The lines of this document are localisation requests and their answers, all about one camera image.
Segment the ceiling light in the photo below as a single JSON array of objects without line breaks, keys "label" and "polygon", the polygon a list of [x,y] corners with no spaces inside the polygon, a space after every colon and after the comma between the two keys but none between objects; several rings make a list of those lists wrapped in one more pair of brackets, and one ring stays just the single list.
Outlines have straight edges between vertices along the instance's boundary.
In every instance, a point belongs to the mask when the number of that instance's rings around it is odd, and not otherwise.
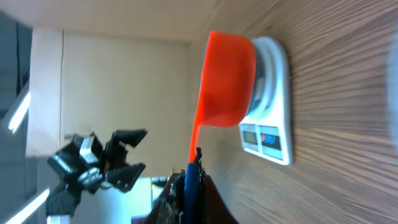
[{"label": "ceiling light", "polygon": [[2,127],[15,134],[27,114],[30,106],[29,82],[25,84],[16,100],[2,120]]},{"label": "ceiling light", "polygon": [[22,223],[28,219],[44,202],[50,194],[50,189],[45,189],[31,203],[28,203],[21,211],[14,215],[6,224]]}]

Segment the digital kitchen scale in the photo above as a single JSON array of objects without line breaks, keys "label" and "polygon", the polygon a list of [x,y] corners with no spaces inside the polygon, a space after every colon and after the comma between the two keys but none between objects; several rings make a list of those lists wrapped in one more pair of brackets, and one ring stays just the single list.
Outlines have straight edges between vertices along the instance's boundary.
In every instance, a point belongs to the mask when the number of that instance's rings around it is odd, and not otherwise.
[{"label": "digital kitchen scale", "polygon": [[239,124],[246,152],[281,165],[293,163],[290,73],[283,47],[271,37],[252,40],[256,77],[248,113]]}]

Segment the wooden table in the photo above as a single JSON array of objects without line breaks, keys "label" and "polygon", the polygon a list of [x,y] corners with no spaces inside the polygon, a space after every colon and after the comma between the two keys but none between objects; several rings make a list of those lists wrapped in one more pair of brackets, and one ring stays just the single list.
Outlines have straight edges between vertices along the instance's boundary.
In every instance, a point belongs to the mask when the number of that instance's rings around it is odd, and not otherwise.
[{"label": "wooden table", "polygon": [[203,166],[241,223],[398,223],[398,151],[386,105],[398,1],[220,1],[191,45],[195,108],[210,30],[269,35],[292,74],[294,164],[205,128]]}]

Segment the blue object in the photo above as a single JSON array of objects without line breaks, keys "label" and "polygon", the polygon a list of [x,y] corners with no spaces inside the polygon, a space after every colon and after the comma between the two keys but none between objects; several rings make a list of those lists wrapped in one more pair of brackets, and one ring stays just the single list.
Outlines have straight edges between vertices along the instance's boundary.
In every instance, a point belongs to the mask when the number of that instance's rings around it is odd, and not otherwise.
[{"label": "blue object", "polygon": [[184,185],[184,223],[195,223],[196,220],[196,203],[199,189],[198,178],[198,166],[193,163],[188,164]]}]

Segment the measuring cup handle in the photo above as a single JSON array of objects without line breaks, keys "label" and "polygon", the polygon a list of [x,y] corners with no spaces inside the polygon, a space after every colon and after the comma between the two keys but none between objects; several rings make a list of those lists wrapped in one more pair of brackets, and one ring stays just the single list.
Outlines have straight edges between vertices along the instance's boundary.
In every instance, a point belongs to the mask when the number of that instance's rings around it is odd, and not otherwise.
[{"label": "measuring cup handle", "polygon": [[200,125],[197,124],[197,121],[195,120],[192,128],[191,145],[189,148],[189,160],[188,160],[189,163],[192,163],[195,160],[199,135],[200,135]]}]

